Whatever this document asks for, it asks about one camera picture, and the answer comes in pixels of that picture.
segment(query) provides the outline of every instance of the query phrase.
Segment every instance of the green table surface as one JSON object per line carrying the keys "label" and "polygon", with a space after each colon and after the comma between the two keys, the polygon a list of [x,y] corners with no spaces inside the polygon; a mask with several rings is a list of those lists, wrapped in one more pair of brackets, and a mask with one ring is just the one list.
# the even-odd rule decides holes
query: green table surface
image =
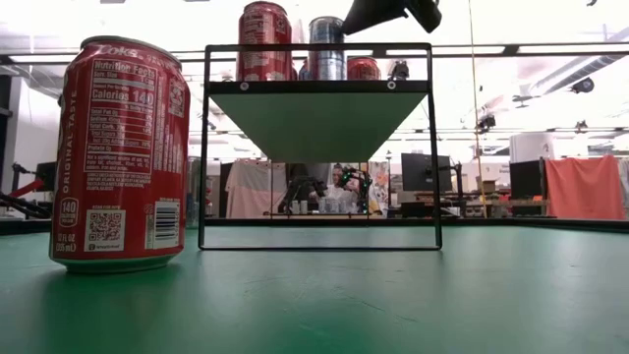
{"label": "green table surface", "polygon": [[[207,229],[208,243],[428,243],[431,228]],[[629,237],[444,229],[442,252],[186,250],[73,275],[0,237],[0,353],[629,353]]]}

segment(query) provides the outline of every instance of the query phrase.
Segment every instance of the nutrition facts label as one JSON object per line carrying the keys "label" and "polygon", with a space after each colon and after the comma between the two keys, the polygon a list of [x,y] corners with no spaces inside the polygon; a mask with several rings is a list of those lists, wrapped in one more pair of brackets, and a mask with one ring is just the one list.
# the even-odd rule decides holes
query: nutrition facts label
{"label": "nutrition facts label", "polygon": [[121,60],[95,60],[86,135],[87,188],[150,182],[157,71]]}

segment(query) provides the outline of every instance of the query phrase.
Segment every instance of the shelving unit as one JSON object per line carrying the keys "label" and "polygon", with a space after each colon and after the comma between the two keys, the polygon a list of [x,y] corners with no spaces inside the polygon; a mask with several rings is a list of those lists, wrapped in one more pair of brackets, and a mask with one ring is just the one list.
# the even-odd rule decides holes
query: shelving unit
{"label": "shelving unit", "polygon": [[[211,82],[211,54],[360,50],[374,58],[395,58],[390,50],[426,52],[424,81]],[[207,168],[207,126],[212,100],[267,155],[281,162],[368,161],[393,131],[428,97],[432,170],[438,170],[429,43],[209,45],[204,53],[201,177]],[[325,144],[312,134],[325,127]],[[434,246],[426,247],[207,247],[203,208],[199,211],[199,248],[212,251],[438,251],[442,247],[439,178],[433,179]],[[200,178],[204,201],[205,179]]]}

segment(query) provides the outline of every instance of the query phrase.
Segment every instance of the laboratory room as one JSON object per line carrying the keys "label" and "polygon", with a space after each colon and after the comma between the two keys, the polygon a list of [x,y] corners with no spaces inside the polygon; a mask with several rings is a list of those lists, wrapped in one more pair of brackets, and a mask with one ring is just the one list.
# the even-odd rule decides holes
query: laboratory room
{"label": "laboratory room", "polygon": [[626,0],[3,0],[0,353],[629,352]]}

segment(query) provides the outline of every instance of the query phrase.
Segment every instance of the red soda can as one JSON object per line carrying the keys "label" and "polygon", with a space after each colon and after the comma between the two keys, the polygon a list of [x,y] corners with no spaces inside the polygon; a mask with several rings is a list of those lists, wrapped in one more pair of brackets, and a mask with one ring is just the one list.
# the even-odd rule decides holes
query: red soda can
{"label": "red soda can", "polygon": [[380,80],[380,69],[370,57],[352,58],[347,61],[348,80]]}
{"label": "red soda can", "polygon": [[148,43],[81,44],[61,98],[50,258],[69,271],[164,266],[184,249],[190,91]]}
{"label": "red soda can", "polygon": [[[290,44],[291,25],[284,9],[256,1],[245,7],[239,21],[240,44]],[[293,58],[290,51],[238,53],[238,81],[290,81]]]}

